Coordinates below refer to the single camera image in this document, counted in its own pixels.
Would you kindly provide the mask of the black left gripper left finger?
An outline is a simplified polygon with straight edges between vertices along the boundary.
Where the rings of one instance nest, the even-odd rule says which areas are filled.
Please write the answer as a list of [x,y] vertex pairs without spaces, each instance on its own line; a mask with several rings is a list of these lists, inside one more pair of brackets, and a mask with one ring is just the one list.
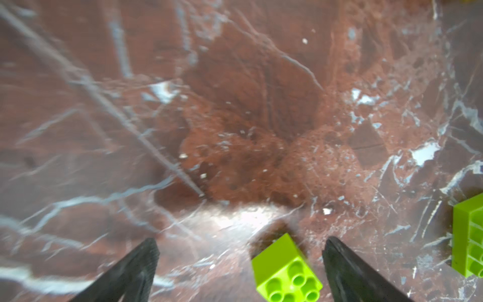
[[155,239],[145,239],[72,301],[147,302],[159,257]]

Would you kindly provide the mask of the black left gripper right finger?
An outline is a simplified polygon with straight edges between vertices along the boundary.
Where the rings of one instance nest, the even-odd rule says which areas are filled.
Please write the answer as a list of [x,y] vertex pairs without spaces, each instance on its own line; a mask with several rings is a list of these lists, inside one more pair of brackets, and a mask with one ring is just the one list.
[[337,237],[328,237],[322,256],[335,301],[412,302]]

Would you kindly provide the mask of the small green lego brick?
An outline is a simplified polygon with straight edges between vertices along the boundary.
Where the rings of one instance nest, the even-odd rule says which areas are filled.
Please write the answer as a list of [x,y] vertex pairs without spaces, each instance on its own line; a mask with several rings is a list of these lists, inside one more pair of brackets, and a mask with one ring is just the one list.
[[251,261],[257,292],[268,302],[316,302],[323,288],[302,251],[284,234]]

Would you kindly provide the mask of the long green lego brick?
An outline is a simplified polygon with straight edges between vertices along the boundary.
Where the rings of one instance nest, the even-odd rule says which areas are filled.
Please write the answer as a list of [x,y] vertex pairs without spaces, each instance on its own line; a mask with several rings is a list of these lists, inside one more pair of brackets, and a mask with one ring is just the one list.
[[482,195],[454,206],[452,268],[482,278]]

